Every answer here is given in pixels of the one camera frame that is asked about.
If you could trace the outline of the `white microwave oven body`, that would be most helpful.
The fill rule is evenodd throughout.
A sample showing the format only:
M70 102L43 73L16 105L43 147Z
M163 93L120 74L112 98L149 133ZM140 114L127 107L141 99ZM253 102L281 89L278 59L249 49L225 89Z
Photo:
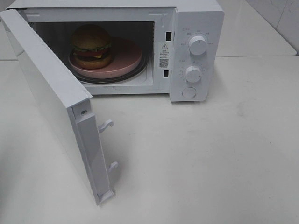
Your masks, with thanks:
M72 33L85 24L105 29L111 39L128 39L142 48L149 61L139 76L117 84L88 84L79 81L93 95L167 93L172 102L203 101L207 97L224 12L214 0L17 0L14 9L33 28L53 53L74 75L69 63L73 54ZM190 53L193 35L207 38L207 50ZM189 83L185 70L197 66L201 80ZM185 98L185 88L196 89Z

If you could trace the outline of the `pink round plate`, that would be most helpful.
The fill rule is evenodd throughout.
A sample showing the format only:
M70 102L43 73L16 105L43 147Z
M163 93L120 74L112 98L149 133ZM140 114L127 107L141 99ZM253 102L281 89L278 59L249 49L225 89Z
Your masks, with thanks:
M75 61L74 55L70 53L69 63L80 75L95 79L110 79L123 76L133 71L142 59L142 48L131 40L119 37L112 38L112 61L100 69L84 69Z

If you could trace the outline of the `glass microwave turntable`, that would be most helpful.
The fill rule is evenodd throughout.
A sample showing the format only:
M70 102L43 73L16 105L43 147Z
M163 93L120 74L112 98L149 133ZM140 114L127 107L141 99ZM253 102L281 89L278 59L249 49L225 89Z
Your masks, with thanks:
M88 84L117 84L117 83L121 83L123 81L130 81L131 79L139 76L144 70L146 70L148 61L149 61L148 56L142 56L142 59L136 68L134 68L129 73L119 76L119 77L91 78L91 77L83 76L83 75L79 74L78 72L74 72L74 76L79 81L82 81L82 82L85 82Z

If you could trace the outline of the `burger with lettuce and tomato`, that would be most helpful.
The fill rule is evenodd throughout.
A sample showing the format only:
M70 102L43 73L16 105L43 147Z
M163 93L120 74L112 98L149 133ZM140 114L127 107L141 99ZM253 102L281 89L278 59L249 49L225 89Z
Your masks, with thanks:
M83 69L100 69L108 66L112 60L112 39L109 33L94 24L85 24L71 35L73 56Z

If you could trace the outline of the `round white door button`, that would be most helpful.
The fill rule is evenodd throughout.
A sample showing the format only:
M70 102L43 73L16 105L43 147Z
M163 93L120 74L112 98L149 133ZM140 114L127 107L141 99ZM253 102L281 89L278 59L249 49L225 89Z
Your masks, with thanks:
M185 88L182 91L182 96L188 99L194 98L196 96L196 89L192 87Z

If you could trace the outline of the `white microwave door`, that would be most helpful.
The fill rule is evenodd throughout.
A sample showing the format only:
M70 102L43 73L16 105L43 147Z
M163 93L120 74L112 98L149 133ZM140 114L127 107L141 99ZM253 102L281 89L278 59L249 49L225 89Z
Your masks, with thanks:
M41 113L60 140L96 204L114 195L100 134L113 121L97 125L91 94L73 76L18 11L1 12L6 34Z

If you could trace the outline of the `upper white power knob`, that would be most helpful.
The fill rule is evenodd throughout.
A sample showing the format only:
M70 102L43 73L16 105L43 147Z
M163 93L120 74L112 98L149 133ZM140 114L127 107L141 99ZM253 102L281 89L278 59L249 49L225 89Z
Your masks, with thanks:
M193 35L188 41L188 47L191 54L200 56L207 50L207 38L201 34Z

